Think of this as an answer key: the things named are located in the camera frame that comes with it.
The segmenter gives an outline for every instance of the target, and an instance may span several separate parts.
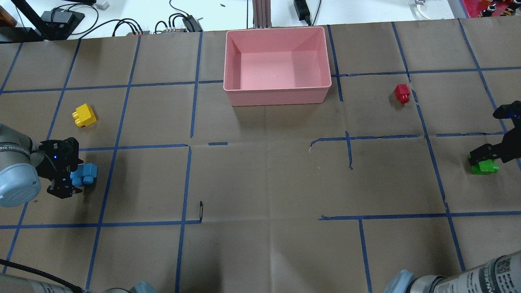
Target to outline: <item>black wire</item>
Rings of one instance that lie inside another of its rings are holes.
[[[107,23],[109,23],[109,22],[113,22],[113,21],[121,21],[121,19],[111,19],[111,20],[108,20],[108,21],[106,21],[106,22],[100,24],[99,26],[93,28],[92,30],[88,31],[86,34],[84,34],[84,35],[82,35],[81,37],[79,37],[78,40],[84,38],[86,35],[90,34],[91,32],[93,32],[94,30],[98,29],[99,27],[104,26],[104,25],[106,25]]]
[[[119,22],[116,24],[116,26],[114,27],[114,31],[112,32],[112,36],[115,36],[116,34],[116,30],[120,27],[120,25],[122,25],[123,23],[128,23],[129,25],[131,25],[131,27],[133,28],[132,29],[132,33],[133,34],[140,34],[141,32],[139,31],[139,29],[135,26],[135,24],[133,22],[130,22],[130,21],[126,21],[125,18],[123,19],[120,19]]]
[[[107,289],[107,290],[105,290],[105,291],[114,290],[114,289],[123,290],[123,291],[125,291],[125,292],[130,293],[129,290],[126,290],[126,289],[123,289],[123,288],[117,288],[117,287],[116,287],[116,288]]]
[[[14,263],[14,262],[10,262],[10,261],[7,261],[7,260],[3,260],[3,259],[0,259],[0,264],[1,265],[5,265],[5,266],[9,266],[9,267],[13,267],[13,268],[16,268],[18,270],[21,270],[21,271],[26,271],[26,272],[29,272],[31,274],[35,274],[35,275],[39,275],[39,276],[42,276],[44,278],[47,278],[49,280],[52,280],[54,282],[57,282],[61,285],[64,285],[65,287],[69,288],[72,290],[73,293],[82,293],[82,290],[81,290],[81,287],[78,287],[74,284],[71,284],[63,279],[60,279],[56,276],[53,276],[49,273],[46,273],[46,272],[43,272],[43,271],[40,271],[40,270],[37,270],[35,268],[32,268],[32,267],[29,267],[29,266],[25,266],[25,265],[22,265],[22,264],[18,264],[18,263]]]
[[[22,22],[23,27],[26,27],[26,25],[23,24],[22,15],[20,15],[20,11],[18,10],[18,7],[15,6],[15,8],[16,8],[16,13],[18,13],[18,17],[20,18],[20,21]]]
[[[165,25],[165,28],[168,30],[168,26],[166,26],[166,22],[160,20],[156,23],[156,27],[154,28],[154,34],[156,34],[158,32],[157,30],[157,26],[160,24],[160,23],[163,23]]]
[[[173,19],[172,19],[172,26],[173,26],[173,28],[176,28],[175,22],[176,22],[176,18],[178,18],[178,17],[180,17],[182,19],[186,19],[186,17],[184,15],[176,15],[176,16],[174,16]]]
[[[130,29],[132,30],[132,34],[136,34],[137,28],[135,27],[135,25],[133,23],[131,23],[129,21],[125,21],[125,20],[119,20],[119,22],[114,27],[114,31],[112,32],[112,36],[116,36],[116,31],[124,23],[126,23],[126,24],[128,24],[130,26]]]
[[[181,9],[178,9],[178,8],[175,8],[172,6],[172,0],[168,1],[168,4],[170,4],[170,7],[172,7],[173,9],[177,10],[177,11],[180,11],[182,13],[184,13],[186,16],[188,16],[188,13],[186,11],[183,11]]]
[[[90,31],[90,30],[91,30],[91,29],[96,25],[97,21],[100,19],[100,12],[97,11],[97,9],[96,9],[94,6],[92,6],[92,5],[87,5],[87,4],[85,4],[85,6],[89,6],[89,7],[91,7],[92,9],[94,9],[94,11],[96,12],[96,20],[95,20],[94,23],[91,25],[91,27],[89,27],[88,29],[86,29],[86,30],[84,30],[84,31],[82,31],[82,32],[72,33],[72,34],[70,34],[70,35],[78,35],[78,34],[83,34],[83,33],[86,33],[86,32],[88,32],[88,31]]]
[[[173,21],[170,22],[170,18],[171,18],[172,16],[177,16],[177,15],[180,15],[180,16],[184,17],[184,15],[183,15],[183,14],[180,14],[180,13],[174,13],[174,14],[170,15],[170,16],[168,17],[168,25],[169,25],[170,27],[174,27],[174,28],[176,27],[176,26],[173,24]]]
[[[132,19],[132,18],[123,18],[122,20],[132,20],[133,22],[135,22],[135,25],[138,26],[135,30],[138,30],[138,29],[139,29],[138,32],[143,33],[143,29],[141,29],[141,26],[139,25],[139,23],[138,23],[135,19]]]
[[[315,13],[315,18],[313,19],[313,24],[312,24],[312,26],[314,26],[314,25],[315,25],[315,21],[317,21],[318,12],[320,11],[320,6],[321,6],[321,5],[322,5],[322,0],[320,0],[320,1],[318,2],[317,13]]]

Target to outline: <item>yellow toy block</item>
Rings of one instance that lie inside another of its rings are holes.
[[[74,123],[78,127],[89,126],[97,121],[92,108],[87,104],[77,107],[76,112],[72,113],[72,117],[75,119]]]

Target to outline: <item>black power adapter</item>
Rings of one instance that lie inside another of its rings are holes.
[[[195,19],[191,15],[188,15],[187,17],[183,17],[183,23],[189,32],[203,31],[203,29],[201,28],[201,25],[199,24],[197,19]]]
[[[311,25],[311,16],[309,13],[309,8],[307,7],[306,0],[293,0],[293,5],[295,6],[296,14],[299,17],[299,20],[305,20],[307,25]]]

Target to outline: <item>green toy block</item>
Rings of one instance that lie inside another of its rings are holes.
[[[494,163],[494,160],[481,161],[478,162],[477,165],[471,167],[474,175],[488,175],[490,173],[499,172],[499,166]]]

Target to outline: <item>red toy block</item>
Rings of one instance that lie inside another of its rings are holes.
[[[398,84],[394,89],[394,95],[396,96],[396,99],[402,104],[405,104],[409,101],[410,94],[411,91],[409,90],[409,86],[406,83]]]

